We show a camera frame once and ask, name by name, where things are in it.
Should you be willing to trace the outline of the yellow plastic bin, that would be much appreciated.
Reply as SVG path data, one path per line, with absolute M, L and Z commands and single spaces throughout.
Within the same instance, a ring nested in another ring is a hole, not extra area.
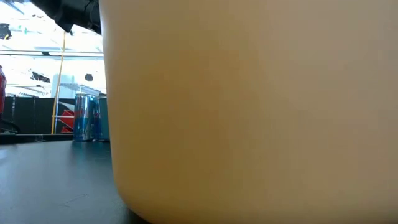
M 152 223 L 398 224 L 398 0 L 99 0 L 114 181 Z

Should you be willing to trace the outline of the slim Red Bull can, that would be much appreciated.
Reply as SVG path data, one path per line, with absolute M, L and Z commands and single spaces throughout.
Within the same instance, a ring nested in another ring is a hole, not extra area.
M 95 98 L 95 110 L 94 110 L 94 140 L 99 141 L 101 139 L 101 113 L 100 113 L 100 97 Z
M 94 138 L 95 97 L 79 93 L 75 96 L 73 138 L 75 141 L 92 141 Z

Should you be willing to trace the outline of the red Coca-Cola can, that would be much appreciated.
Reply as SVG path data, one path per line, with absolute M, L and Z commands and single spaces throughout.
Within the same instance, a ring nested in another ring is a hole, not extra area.
M 6 83 L 7 79 L 3 72 L 2 66 L 0 65 L 0 119 L 2 118 L 2 114 L 4 111 L 4 102 L 6 97 Z

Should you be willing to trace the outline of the blue plastic bin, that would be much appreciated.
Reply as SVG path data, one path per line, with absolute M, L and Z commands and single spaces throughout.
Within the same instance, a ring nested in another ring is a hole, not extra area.
M 98 113 L 99 113 L 99 139 L 109 141 L 109 121 L 108 121 L 108 106 L 107 98 L 100 96 L 98 99 Z

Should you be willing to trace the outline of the metal shelf with red bins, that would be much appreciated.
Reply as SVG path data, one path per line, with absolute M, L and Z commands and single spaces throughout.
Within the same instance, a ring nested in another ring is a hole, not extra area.
M 55 108 L 55 132 L 72 134 L 74 126 L 74 109 L 76 94 L 84 93 L 93 96 L 103 95 L 99 88 L 78 83 L 61 83 L 58 88 L 57 105 Z

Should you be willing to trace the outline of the black partition panels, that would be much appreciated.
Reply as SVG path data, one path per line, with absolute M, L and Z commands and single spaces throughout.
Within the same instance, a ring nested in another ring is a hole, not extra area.
M 21 134 L 50 134 L 55 131 L 53 103 L 53 98 L 7 97 L 2 117 L 15 123 Z

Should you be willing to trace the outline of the black hanging device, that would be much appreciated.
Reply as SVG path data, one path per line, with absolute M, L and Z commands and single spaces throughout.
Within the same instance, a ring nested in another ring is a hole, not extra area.
M 9 29 L 9 24 L 0 23 L 0 39 L 9 40 L 11 37 L 12 37 L 12 34 Z

